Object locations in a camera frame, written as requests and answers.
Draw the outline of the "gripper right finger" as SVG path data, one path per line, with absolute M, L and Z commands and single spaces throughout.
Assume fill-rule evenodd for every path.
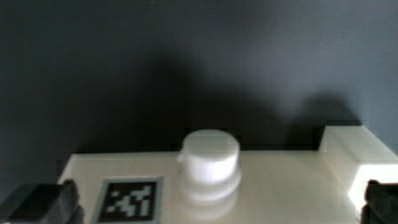
M 360 224 L 398 224 L 398 183 L 367 181 Z

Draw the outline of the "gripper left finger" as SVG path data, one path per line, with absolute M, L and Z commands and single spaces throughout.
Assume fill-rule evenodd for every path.
M 83 208 L 72 180 L 24 184 L 0 203 L 0 224 L 83 224 Z

